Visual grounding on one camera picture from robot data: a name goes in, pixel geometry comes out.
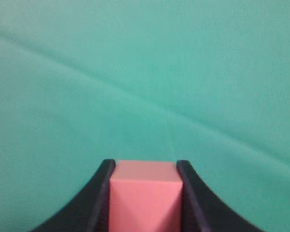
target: pink block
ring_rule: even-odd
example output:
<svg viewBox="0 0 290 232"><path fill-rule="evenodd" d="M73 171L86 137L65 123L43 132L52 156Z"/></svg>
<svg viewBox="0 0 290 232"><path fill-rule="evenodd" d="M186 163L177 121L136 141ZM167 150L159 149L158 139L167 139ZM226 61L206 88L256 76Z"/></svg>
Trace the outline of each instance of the pink block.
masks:
<svg viewBox="0 0 290 232"><path fill-rule="evenodd" d="M121 160L110 179L109 232L180 232L182 185L174 163Z"/></svg>

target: pink cube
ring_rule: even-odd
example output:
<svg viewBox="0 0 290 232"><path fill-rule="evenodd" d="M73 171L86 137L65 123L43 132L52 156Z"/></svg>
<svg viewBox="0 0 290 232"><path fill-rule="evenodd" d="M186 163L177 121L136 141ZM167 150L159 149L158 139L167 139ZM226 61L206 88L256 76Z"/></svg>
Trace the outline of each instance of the pink cube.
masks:
<svg viewBox="0 0 290 232"><path fill-rule="evenodd" d="M110 179L109 232L180 232L182 185L174 163L121 160Z"/></svg>

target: green background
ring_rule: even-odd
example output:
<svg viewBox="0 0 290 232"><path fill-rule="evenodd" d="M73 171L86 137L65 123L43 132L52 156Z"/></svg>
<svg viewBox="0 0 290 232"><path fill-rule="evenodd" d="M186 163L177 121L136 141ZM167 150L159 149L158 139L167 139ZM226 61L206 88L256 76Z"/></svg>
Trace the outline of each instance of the green background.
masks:
<svg viewBox="0 0 290 232"><path fill-rule="evenodd" d="M105 158L188 159L290 232L290 0L0 0L0 232Z"/></svg>

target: teal cloth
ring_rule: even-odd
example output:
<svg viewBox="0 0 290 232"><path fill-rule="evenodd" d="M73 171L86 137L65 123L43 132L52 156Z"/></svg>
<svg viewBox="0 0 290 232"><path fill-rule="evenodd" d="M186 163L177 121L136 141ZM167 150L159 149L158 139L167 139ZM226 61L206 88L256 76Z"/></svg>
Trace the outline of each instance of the teal cloth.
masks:
<svg viewBox="0 0 290 232"><path fill-rule="evenodd" d="M0 0L0 232L105 158L188 159L290 232L290 0Z"/></svg>

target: pink foam block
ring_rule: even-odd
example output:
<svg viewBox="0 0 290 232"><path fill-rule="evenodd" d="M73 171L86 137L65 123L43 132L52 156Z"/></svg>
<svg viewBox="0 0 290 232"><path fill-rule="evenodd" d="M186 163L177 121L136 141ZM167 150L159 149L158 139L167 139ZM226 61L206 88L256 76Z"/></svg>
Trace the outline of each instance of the pink foam block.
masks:
<svg viewBox="0 0 290 232"><path fill-rule="evenodd" d="M180 232L182 185L174 163L121 160L110 179L109 232Z"/></svg>

